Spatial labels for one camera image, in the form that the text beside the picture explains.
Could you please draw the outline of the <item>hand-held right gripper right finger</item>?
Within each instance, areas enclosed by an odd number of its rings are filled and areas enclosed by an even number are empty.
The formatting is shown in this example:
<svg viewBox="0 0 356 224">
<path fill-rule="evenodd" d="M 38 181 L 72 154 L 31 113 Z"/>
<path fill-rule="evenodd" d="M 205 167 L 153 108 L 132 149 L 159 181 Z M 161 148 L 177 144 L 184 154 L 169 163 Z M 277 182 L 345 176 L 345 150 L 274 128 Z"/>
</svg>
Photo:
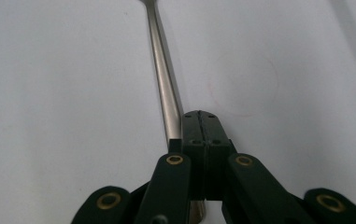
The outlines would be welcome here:
<svg viewBox="0 0 356 224">
<path fill-rule="evenodd" d="M 206 143 L 205 198 L 221 201 L 227 183 L 225 170 L 232 144 L 216 115 L 202 113 L 202 128 Z"/>
</svg>

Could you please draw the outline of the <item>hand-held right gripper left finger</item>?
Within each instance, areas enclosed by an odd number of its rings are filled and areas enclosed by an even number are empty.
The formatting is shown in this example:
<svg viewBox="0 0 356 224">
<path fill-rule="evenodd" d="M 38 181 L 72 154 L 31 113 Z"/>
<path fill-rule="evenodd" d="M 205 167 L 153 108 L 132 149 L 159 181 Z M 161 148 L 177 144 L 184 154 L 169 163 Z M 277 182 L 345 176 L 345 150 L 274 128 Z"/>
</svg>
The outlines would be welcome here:
<svg viewBox="0 0 356 224">
<path fill-rule="evenodd" d="M 205 199 L 205 143 L 201 129 L 199 111 L 184 114 L 181 119 L 181 136 L 168 141 L 168 151 L 186 155 L 192 163 L 191 198 L 194 201 Z"/>
</svg>

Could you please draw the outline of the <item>steel table knife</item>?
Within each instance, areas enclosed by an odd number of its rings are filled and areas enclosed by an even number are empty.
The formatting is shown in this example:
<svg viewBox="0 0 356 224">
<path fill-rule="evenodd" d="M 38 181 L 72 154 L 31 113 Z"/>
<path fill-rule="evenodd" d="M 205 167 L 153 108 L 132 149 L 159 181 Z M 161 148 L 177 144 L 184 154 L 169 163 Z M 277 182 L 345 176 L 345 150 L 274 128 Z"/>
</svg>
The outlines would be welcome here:
<svg viewBox="0 0 356 224">
<path fill-rule="evenodd" d="M 181 138 L 181 110 L 178 103 L 173 75 L 168 65 L 166 46 L 162 35 L 162 26 L 158 19 L 157 0 L 139 0 L 147 11 L 150 43 L 157 85 L 164 121 L 164 133 L 168 149 L 174 141 Z"/>
</svg>

